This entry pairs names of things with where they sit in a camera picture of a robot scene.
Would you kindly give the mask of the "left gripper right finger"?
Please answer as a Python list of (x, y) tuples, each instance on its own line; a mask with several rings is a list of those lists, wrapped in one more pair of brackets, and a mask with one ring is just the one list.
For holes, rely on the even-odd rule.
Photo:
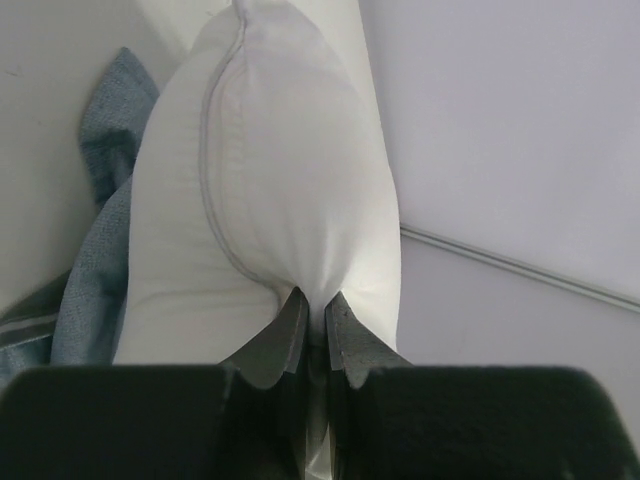
[(559, 367), (419, 366), (355, 316), (325, 310), (337, 479), (635, 479), (605, 390)]

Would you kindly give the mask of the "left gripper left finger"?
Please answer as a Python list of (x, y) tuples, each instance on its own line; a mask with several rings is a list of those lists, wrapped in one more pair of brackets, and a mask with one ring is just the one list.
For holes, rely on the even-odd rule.
[(300, 479), (309, 306), (299, 290), (218, 365), (45, 367), (1, 398), (5, 479)]

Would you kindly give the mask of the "grey striped pillowcase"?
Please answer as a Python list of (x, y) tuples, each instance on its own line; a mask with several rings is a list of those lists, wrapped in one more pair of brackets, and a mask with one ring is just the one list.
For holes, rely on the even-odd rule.
[(1, 385), (32, 368), (108, 365), (128, 285), (131, 181), (159, 90), (121, 48), (95, 87), (78, 142), (98, 214), (71, 269), (1, 316)]

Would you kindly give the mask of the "white pillow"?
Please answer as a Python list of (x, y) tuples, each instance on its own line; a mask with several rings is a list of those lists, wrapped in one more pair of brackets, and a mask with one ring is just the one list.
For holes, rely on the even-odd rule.
[(400, 285), (380, 124), (297, 7), (234, 2), (201, 30), (143, 134), (115, 362), (221, 362), (294, 289), (313, 342), (343, 295), (394, 345)]

